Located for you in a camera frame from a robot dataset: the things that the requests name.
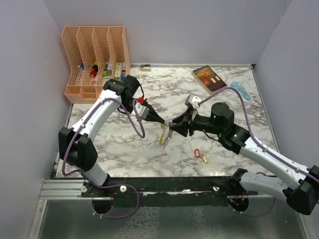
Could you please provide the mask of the yellow tag key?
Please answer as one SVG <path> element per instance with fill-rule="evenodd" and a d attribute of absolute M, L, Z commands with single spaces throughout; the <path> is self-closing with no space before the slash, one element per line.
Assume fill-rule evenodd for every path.
<path fill-rule="evenodd" d="M 166 123 L 162 123 L 162 124 L 160 125 L 160 127 L 161 127 L 162 130 L 165 130 L 165 129 L 166 129 Z"/>

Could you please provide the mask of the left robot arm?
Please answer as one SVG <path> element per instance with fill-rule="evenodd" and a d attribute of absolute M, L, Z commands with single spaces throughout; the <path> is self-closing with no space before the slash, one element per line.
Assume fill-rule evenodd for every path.
<path fill-rule="evenodd" d="M 58 133 L 62 165 L 74 166 L 76 171 L 93 182 L 93 191 L 98 196 L 106 196 L 110 191 L 110 184 L 107 182 L 109 175 L 97 162 L 98 153 L 93 142 L 109 116 L 121 108 L 130 122 L 134 115 L 139 123 L 143 120 L 165 123 L 144 97 L 134 97 L 138 89 L 142 89 L 142 86 L 131 75 L 126 76 L 123 81 L 108 80 L 89 111 L 71 128 L 63 127 Z"/>

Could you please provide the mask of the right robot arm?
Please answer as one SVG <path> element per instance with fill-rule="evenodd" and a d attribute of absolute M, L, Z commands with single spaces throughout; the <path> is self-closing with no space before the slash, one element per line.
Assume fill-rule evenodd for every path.
<path fill-rule="evenodd" d="M 251 159 L 274 174 L 259 176 L 238 169 L 231 177 L 229 189 L 235 195 L 255 191 L 276 197 L 298 213 L 310 215 L 319 201 L 319 168 L 307 167 L 281 155 L 234 123 L 234 112 L 226 103 L 215 103 L 209 117 L 201 116 L 189 106 L 172 121 L 171 130 L 187 137 L 195 131 L 215 134 L 227 150 Z"/>

